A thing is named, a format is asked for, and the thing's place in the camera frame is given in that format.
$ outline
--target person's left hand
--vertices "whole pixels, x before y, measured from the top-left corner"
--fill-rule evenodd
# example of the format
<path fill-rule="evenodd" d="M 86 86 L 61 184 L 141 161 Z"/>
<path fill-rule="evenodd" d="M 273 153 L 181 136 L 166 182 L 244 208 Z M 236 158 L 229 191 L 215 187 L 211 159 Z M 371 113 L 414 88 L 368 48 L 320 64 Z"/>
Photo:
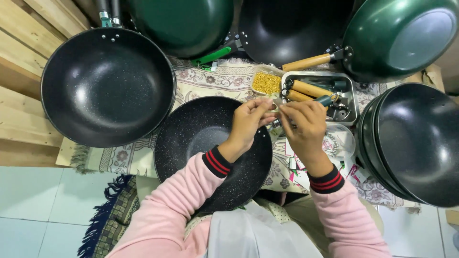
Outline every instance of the person's left hand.
<path fill-rule="evenodd" d="M 218 146 L 220 154 L 233 163 L 248 151 L 258 128 L 276 119 L 276 113 L 268 112 L 273 109 L 273 100 L 268 98 L 249 100 L 239 106 L 234 111 L 233 127 L 228 139 Z"/>

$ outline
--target green wok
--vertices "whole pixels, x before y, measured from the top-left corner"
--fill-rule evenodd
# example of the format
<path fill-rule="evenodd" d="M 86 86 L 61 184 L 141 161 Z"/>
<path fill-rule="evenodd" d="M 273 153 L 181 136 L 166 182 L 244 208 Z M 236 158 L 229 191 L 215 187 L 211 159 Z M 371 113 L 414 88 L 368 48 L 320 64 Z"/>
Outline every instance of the green wok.
<path fill-rule="evenodd" d="M 458 31 L 458 0 L 367 0 L 350 21 L 342 49 L 282 66 L 299 71 L 340 60 L 359 82 L 386 82 L 437 60 Z"/>
<path fill-rule="evenodd" d="M 167 55 L 189 58 L 216 49 L 233 22 L 233 0 L 128 0 L 137 29 Z"/>

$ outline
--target red stripe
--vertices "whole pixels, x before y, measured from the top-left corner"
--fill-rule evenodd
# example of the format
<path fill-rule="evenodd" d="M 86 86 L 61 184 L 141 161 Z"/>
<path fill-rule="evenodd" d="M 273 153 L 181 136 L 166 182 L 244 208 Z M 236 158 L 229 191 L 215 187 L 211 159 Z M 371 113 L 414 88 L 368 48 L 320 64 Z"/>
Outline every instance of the red stripe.
<path fill-rule="evenodd" d="M 317 190 L 327 190 L 327 189 L 330 189 L 330 188 L 333 188 L 333 187 L 337 186 L 337 185 L 341 182 L 342 179 L 343 179 L 343 177 L 340 177 L 339 180 L 338 180 L 336 183 L 334 183 L 334 184 L 332 184 L 332 185 L 329 185 L 329 186 L 325 186 L 325 187 L 315 187 L 314 185 L 312 185 L 312 187 L 315 188 L 315 189 L 317 189 Z"/>
<path fill-rule="evenodd" d="M 209 161 L 209 163 L 212 165 L 212 167 L 213 167 L 214 169 L 216 169 L 217 171 L 219 171 L 220 173 L 222 173 L 222 174 L 224 174 L 224 175 L 227 175 L 227 174 L 228 174 L 228 173 L 226 173 L 225 171 L 222 171 L 221 169 L 219 169 L 217 166 L 215 166 L 215 164 L 214 164 L 214 163 L 212 162 L 212 160 L 210 159 L 209 153 L 208 153 L 208 152 L 206 153 L 206 158 L 207 158 L 207 160 Z"/>
<path fill-rule="evenodd" d="M 338 173 L 334 179 L 332 179 L 332 180 L 330 180 L 330 181 L 328 181 L 328 182 L 325 182 L 325 183 L 314 183 L 314 182 L 311 181 L 311 184 L 312 184 L 312 185 L 317 185 L 317 186 L 328 185 L 328 184 L 333 183 L 336 179 L 338 179 L 338 177 L 339 177 L 340 175 L 341 175 L 341 174 Z"/>
<path fill-rule="evenodd" d="M 212 159 L 215 161 L 215 163 L 216 163 L 217 165 L 219 165 L 223 170 L 226 170 L 226 171 L 228 171 L 228 172 L 230 171 L 229 168 L 225 168 L 222 164 L 220 164 L 220 162 L 218 162 L 218 160 L 213 156 L 212 150 L 209 150 L 209 153 L 210 153 L 210 156 L 212 157 Z"/>

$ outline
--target hand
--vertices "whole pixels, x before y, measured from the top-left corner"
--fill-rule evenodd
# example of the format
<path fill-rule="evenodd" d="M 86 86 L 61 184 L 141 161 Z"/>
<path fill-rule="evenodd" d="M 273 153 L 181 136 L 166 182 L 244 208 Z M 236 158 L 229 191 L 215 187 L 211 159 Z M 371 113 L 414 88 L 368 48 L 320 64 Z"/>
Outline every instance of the hand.
<path fill-rule="evenodd" d="M 218 146 L 220 154 L 233 163 L 248 151 L 258 128 L 276 119 L 276 113 L 268 112 L 273 109 L 273 100 L 268 98 L 249 100 L 238 107 L 234 111 L 233 127 L 228 139 Z"/>
<path fill-rule="evenodd" d="M 333 170 L 333 164 L 322 150 L 327 124 L 325 107 L 316 101 L 289 102 L 279 107 L 280 120 L 292 150 L 313 177 Z M 289 119 L 297 125 L 293 129 Z"/>

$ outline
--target blue fringe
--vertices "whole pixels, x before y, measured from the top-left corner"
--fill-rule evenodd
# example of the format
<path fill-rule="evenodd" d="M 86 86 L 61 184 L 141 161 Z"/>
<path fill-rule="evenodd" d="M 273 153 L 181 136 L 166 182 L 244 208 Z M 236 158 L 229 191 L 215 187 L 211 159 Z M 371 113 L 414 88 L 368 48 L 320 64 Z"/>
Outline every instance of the blue fringe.
<path fill-rule="evenodd" d="M 118 195 L 128 185 L 132 175 L 120 175 L 113 180 L 113 183 L 108 183 L 108 187 L 104 190 L 107 202 L 101 206 L 96 206 L 96 215 L 90 219 L 89 226 L 83 238 L 83 245 L 78 249 L 79 258 L 91 258 L 94 254 L 94 249 L 99 241 L 99 237 L 105 226 L 105 223 L 110 217 L 110 212 L 118 199 Z"/>

